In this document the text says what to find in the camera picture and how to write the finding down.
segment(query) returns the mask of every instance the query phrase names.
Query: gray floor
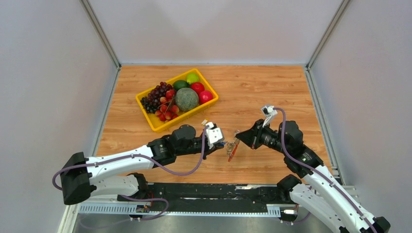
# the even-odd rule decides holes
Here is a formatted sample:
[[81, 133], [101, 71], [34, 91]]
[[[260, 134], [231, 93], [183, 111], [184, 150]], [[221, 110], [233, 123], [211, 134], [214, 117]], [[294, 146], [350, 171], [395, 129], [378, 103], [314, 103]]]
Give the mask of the gray floor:
[[[303, 208], [299, 218], [306, 215]], [[85, 226], [101, 227], [127, 219], [123, 215], [80, 215]], [[281, 224], [278, 219], [267, 217], [199, 217], [164, 216], [150, 221], [127, 221], [100, 230], [85, 229], [79, 224], [73, 233], [331, 233], [321, 221], [311, 216], [306, 222], [294, 226]]]

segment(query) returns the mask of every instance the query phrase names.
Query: yellow tray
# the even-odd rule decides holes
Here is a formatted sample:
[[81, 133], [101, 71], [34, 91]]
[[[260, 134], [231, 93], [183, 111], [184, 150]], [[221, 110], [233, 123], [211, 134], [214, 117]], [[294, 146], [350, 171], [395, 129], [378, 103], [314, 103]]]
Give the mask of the yellow tray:
[[201, 105], [197, 106], [196, 108], [194, 108], [194, 109], [192, 109], [188, 112], [179, 112], [178, 117], [176, 117], [175, 119], [173, 119], [173, 120], [171, 120], [167, 123], [164, 123], [163, 121], [160, 121], [159, 118], [156, 117], [154, 114], [147, 114], [146, 111], [143, 109], [143, 105], [140, 103], [140, 100], [143, 97], [147, 96], [150, 93], [150, 91], [153, 90], [156, 86], [154, 86], [150, 89], [147, 89], [143, 92], [140, 92], [139, 94], [136, 95], [136, 100], [137, 100], [137, 103], [140, 106], [140, 109], [142, 110], [142, 112], [144, 114], [144, 117], [146, 118], [147, 122], [149, 123], [150, 128], [152, 128], [153, 131], [160, 133], [160, 132], [162, 132], [162, 131], [164, 131], [164, 130], [166, 130], [166, 129], [182, 122], [183, 120], [188, 119], [189, 117], [195, 115], [196, 113], [201, 112], [201, 111], [211, 107], [212, 105], [214, 105], [216, 103], [216, 101], [218, 101], [218, 99], [219, 99], [218, 94], [215, 92], [215, 90], [213, 90], [213, 88], [206, 81], [206, 79], [203, 77], [203, 75], [200, 73], [200, 71], [196, 68], [191, 69], [191, 70], [189, 70], [189, 71], [187, 71], [187, 72], [185, 72], [181, 75], [178, 75], [178, 76], [176, 76], [172, 79], [169, 79], [169, 80], [166, 81], [166, 83], [173, 85], [173, 83], [177, 80], [186, 81], [186, 76], [189, 73], [196, 73], [197, 75], [199, 75], [199, 78], [200, 78], [199, 82], [202, 83], [203, 86], [205, 86], [205, 90], [210, 91], [212, 93], [213, 99], [208, 101], [207, 103], [204, 103], [204, 104], [201, 104]]

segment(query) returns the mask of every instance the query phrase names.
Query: green apple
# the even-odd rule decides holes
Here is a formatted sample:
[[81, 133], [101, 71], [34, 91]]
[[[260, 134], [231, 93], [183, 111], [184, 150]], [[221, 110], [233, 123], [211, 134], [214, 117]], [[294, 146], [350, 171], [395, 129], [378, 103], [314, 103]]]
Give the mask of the green apple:
[[189, 85], [192, 83], [196, 83], [198, 81], [199, 81], [199, 76], [195, 73], [190, 73], [186, 76], [186, 82], [188, 82]]

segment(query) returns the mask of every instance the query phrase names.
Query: bunch of grapes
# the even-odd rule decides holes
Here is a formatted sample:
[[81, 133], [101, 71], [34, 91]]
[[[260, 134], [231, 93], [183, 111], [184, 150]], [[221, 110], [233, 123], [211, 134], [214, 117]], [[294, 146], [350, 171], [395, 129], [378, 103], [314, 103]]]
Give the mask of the bunch of grapes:
[[155, 113], [157, 108], [161, 105], [160, 98], [166, 95], [168, 90], [172, 90], [173, 86], [165, 82], [160, 82], [147, 97], [143, 97], [140, 103], [143, 105], [146, 113]]

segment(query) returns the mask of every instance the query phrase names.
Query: wooden table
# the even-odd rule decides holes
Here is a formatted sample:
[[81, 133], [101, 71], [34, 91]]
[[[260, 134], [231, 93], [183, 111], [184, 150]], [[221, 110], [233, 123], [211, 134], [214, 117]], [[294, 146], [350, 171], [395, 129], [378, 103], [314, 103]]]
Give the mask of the wooden table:
[[[305, 144], [312, 148], [330, 167], [325, 144], [309, 94], [305, 75], [300, 66], [123, 66], [108, 112], [97, 156], [131, 150], [170, 134], [176, 125], [162, 133], [150, 129], [135, 95], [189, 69], [198, 68], [220, 99], [210, 109], [182, 124], [192, 125], [197, 135], [201, 122], [208, 118], [216, 123], [226, 140], [233, 140], [236, 129], [250, 129], [263, 118], [260, 108], [273, 104], [284, 108], [288, 120], [295, 120], [304, 133]], [[272, 122], [276, 128], [278, 116]], [[179, 156], [167, 167], [177, 172], [192, 170], [199, 154]], [[265, 146], [252, 150], [240, 143], [229, 163], [226, 150], [209, 155], [199, 169], [185, 177], [175, 176], [160, 168], [139, 170], [148, 182], [190, 183], [277, 183], [291, 172], [283, 162], [283, 155]]]

